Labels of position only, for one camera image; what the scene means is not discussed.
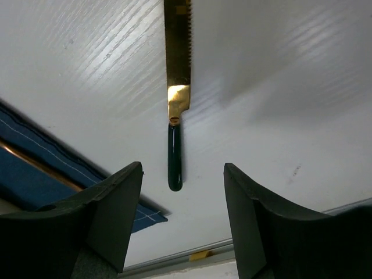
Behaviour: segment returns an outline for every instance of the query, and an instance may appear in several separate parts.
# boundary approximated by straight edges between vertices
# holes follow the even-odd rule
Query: blue fabric
[[[106,178],[3,104],[0,104],[0,135],[80,185],[90,187]],[[75,192],[69,187],[0,148],[0,197],[22,209],[36,210],[73,194]],[[164,221],[167,219],[160,211],[139,204],[132,232]]]

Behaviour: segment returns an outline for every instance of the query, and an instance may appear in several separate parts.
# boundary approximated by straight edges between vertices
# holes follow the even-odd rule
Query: saw handle
[[[182,189],[181,124],[168,125],[168,185],[172,191]]]

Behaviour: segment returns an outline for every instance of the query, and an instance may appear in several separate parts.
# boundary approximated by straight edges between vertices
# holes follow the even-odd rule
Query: white surface
[[[169,222],[126,265],[230,237],[223,166],[326,210],[372,196],[372,2],[195,0],[184,189],[167,186],[163,5],[0,2],[0,96],[113,173],[144,166]]]
[[[237,263],[220,263],[198,269],[186,269],[161,276],[149,277],[154,279],[239,279]]]

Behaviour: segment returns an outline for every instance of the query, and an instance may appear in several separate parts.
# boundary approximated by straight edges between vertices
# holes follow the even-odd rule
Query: hand saw
[[[182,188],[181,114],[190,106],[191,3],[164,0],[168,89],[168,184]]]

